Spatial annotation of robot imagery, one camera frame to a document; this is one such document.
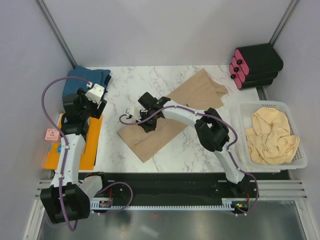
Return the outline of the tan beige t-shirt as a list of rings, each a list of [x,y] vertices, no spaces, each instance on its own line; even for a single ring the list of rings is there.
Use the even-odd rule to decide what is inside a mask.
[[[146,133],[135,124],[126,125],[118,131],[120,138],[142,161],[147,162],[165,145],[179,135],[185,128],[196,124],[209,108],[223,106],[222,96],[228,93],[227,88],[213,81],[205,69],[201,69],[179,87],[173,90],[164,104],[165,109],[156,121],[155,130]]]

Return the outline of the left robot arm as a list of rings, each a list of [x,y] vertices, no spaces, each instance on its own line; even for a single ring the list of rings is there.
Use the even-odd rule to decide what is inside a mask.
[[[88,90],[78,89],[63,99],[64,114],[58,127],[61,150],[56,173],[40,200],[53,224],[70,223],[88,218],[90,203],[97,194],[106,196],[110,185],[103,174],[91,173],[79,182],[81,157],[85,152],[89,119],[99,119],[107,104],[105,88],[95,84]]]

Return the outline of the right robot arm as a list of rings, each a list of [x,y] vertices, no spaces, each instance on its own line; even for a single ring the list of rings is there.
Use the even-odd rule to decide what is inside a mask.
[[[144,109],[139,111],[136,122],[146,133],[156,129],[157,120],[160,118],[193,127],[202,147],[217,157],[227,181],[230,182],[229,191],[233,196],[240,197],[247,191],[244,179],[251,177],[257,182],[251,173],[242,170],[237,164],[237,157],[230,147],[236,143],[238,135],[214,108],[194,109],[165,96],[157,99],[149,92],[145,92],[138,102]]]

